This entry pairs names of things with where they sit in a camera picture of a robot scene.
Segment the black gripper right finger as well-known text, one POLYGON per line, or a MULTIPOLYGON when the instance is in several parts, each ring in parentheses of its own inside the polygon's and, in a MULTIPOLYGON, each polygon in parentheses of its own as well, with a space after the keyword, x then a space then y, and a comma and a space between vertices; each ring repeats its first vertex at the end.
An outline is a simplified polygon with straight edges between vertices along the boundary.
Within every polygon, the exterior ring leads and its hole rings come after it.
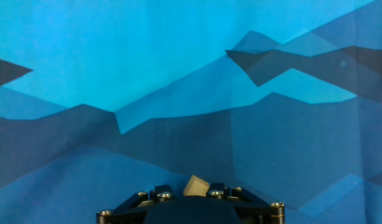
POLYGON ((283 202, 267 203, 245 188, 212 183, 206 192, 206 197, 229 204, 240 220, 252 218, 256 223, 285 224, 283 202))

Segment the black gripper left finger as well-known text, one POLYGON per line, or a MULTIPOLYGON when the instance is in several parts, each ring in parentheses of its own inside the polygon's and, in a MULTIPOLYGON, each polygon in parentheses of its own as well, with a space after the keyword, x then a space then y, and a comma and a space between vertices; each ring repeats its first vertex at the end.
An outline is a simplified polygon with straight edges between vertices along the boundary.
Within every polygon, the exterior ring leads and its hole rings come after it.
POLYGON ((158 185, 149 192, 136 192, 115 209, 100 210, 96 214, 97 224, 140 224, 148 211, 161 202, 175 198, 169 185, 158 185))

